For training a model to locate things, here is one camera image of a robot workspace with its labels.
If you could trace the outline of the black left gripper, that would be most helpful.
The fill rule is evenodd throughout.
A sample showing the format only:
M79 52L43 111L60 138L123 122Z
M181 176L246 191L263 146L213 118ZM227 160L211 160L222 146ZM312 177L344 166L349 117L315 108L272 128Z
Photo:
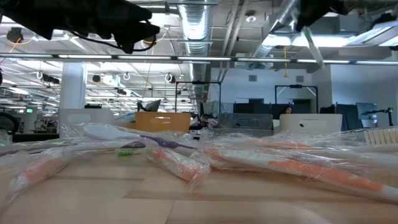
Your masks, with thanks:
M117 45L127 54L133 51L142 52L146 49L135 49L134 44L144 40L155 40L160 27L149 22L152 13L136 4L123 0L102 2L102 38L114 37Z

